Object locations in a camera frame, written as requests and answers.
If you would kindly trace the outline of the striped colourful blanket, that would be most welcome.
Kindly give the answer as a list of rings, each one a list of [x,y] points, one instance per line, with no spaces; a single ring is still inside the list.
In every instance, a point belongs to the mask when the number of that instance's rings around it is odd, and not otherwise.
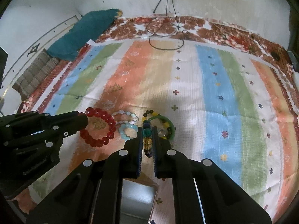
[[[41,202],[83,160],[106,159],[136,135],[152,110],[175,127],[172,147],[213,160],[277,221],[298,191],[298,129],[269,62],[224,46],[128,40],[90,46],[48,102],[52,115],[100,108],[119,123],[102,148],[66,138],[60,163],[29,188]]]

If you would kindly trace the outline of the red floral bedsheet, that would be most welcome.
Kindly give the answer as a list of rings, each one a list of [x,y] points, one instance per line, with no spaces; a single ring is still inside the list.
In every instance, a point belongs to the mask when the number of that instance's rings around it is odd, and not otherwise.
[[[133,38],[149,40],[152,36],[230,46],[269,62],[278,70],[277,74],[285,82],[281,86],[281,90],[286,100],[289,103],[294,102],[294,105],[288,107],[293,114],[294,128],[298,129],[298,113],[295,112],[295,108],[298,107],[298,90],[295,88],[292,79],[295,70],[291,65],[290,57],[280,45],[272,43],[258,34],[249,32],[243,27],[192,16],[178,18],[118,18],[98,39],[90,41],[104,43],[106,41],[121,41]],[[22,101],[18,112],[24,113],[33,110],[33,107],[38,103],[38,99],[50,86],[53,79],[63,69],[66,69],[66,72],[62,75],[62,78],[66,78],[70,70],[78,65],[89,50],[90,46],[86,42],[74,61],[60,60],[59,64],[50,72],[35,92],[27,100]]]

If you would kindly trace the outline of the teal blanket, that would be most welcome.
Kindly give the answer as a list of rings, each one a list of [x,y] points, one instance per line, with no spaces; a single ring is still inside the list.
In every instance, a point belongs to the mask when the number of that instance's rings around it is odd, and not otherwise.
[[[84,15],[72,29],[63,37],[54,42],[47,53],[60,60],[74,61],[81,47],[87,41],[95,41],[105,32],[113,22],[121,17],[123,12],[119,9],[91,11]]]

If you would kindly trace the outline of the brown striped pillow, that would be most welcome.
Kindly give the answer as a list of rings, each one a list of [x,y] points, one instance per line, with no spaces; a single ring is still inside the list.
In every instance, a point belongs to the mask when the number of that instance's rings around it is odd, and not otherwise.
[[[39,53],[12,86],[20,94],[22,101],[27,100],[35,92],[59,62],[59,58],[51,57],[45,49]]]

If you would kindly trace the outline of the cardboard jewelry box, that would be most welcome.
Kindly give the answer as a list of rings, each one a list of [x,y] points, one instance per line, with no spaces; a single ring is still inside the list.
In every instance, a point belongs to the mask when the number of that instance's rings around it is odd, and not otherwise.
[[[150,223],[157,188],[131,180],[123,180],[120,223]]]

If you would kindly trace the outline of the green jade bangle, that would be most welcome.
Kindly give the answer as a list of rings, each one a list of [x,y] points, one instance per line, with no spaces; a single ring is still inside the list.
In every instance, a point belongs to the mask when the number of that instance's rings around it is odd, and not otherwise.
[[[151,118],[149,118],[149,122],[151,122],[152,120],[155,120],[155,119],[164,121],[164,124],[166,124],[165,127],[167,128],[167,135],[165,135],[164,138],[169,141],[172,141],[175,137],[175,127],[174,127],[172,121],[165,116],[156,115],[156,116],[152,116]]]

